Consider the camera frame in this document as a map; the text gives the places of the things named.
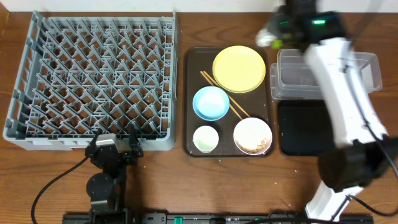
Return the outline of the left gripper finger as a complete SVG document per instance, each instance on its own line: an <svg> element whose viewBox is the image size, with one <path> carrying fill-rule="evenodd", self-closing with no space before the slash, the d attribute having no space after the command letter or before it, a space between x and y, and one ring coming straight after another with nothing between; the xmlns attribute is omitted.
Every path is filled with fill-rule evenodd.
<svg viewBox="0 0 398 224"><path fill-rule="evenodd" d="M144 156L144 151L143 151L142 146L136 136L136 130L134 129L134 126L132 126L130 129L128 144L129 144L129 147L131 148L132 153L136 157Z"/></svg>
<svg viewBox="0 0 398 224"><path fill-rule="evenodd" d="M96 147L96 140L98 138L98 136L102 134L102 130L98 129L97 132L95 133L93 139L90 141L89 145L88 145L88 149L92 149Z"/></svg>

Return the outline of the white napkin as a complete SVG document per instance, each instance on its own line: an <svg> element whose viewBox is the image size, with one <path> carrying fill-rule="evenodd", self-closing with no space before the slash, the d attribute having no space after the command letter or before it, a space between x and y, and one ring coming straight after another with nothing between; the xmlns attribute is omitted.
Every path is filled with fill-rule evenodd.
<svg viewBox="0 0 398 224"><path fill-rule="evenodd" d="M277 40L277 36L269 32L268 28L262 28L256 35L256 45L258 47L270 47Z"/></svg>

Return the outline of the small white cup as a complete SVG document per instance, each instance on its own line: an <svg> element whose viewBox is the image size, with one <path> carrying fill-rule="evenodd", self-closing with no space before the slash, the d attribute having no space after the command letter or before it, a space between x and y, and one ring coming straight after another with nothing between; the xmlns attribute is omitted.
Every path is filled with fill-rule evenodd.
<svg viewBox="0 0 398 224"><path fill-rule="evenodd" d="M202 153L210 153L219 143L219 135L211 126L200 126L193 133L193 143Z"/></svg>

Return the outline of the light blue bowl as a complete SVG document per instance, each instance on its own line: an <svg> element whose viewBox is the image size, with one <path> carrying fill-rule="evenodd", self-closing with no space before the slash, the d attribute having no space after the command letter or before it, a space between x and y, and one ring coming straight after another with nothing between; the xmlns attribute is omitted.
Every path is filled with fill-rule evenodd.
<svg viewBox="0 0 398 224"><path fill-rule="evenodd" d="M217 121L227 114L229 98L224 90L216 86L199 89L192 100L195 114L205 121Z"/></svg>

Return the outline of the white bowl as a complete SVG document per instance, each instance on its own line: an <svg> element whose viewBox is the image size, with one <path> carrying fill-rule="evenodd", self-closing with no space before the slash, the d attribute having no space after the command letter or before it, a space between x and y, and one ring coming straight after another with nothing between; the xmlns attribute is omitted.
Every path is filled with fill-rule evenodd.
<svg viewBox="0 0 398 224"><path fill-rule="evenodd" d="M237 148L250 156L267 153L271 149L272 140L271 128L259 118L245 118L233 131L233 141Z"/></svg>

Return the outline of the green orange snack wrapper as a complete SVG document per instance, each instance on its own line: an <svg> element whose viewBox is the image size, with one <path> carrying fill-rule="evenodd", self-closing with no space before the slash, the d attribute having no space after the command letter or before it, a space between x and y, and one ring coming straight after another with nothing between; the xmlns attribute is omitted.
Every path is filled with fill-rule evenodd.
<svg viewBox="0 0 398 224"><path fill-rule="evenodd" d="M271 47L273 49L281 49L283 47L283 41L282 40L274 40L271 43Z"/></svg>

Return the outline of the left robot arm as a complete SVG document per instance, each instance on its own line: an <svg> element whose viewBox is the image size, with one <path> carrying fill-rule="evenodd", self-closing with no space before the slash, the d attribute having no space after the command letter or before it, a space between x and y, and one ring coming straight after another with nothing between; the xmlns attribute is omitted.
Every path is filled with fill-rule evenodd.
<svg viewBox="0 0 398 224"><path fill-rule="evenodd" d="M131 128L126 140L118 139L113 133L97 131L85 149L85 156L101 169L86 185L92 211L113 212L124 208L127 166L135 166L143 155L134 128Z"/></svg>

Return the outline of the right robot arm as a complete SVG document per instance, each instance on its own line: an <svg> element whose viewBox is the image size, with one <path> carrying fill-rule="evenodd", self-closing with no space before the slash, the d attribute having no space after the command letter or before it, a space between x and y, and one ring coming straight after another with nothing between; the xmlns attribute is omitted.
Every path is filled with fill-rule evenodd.
<svg viewBox="0 0 398 224"><path fill-rule="evenodd" d="M273 41L299 49L328 110L335 148L320 154L320 185L305 207L310 223L337 223L342 211L386 170L397 170L397 139L388 135L359 75L354 43L373 19L348 32L338 12L315 1L285 0L266 26Z"/></svg>

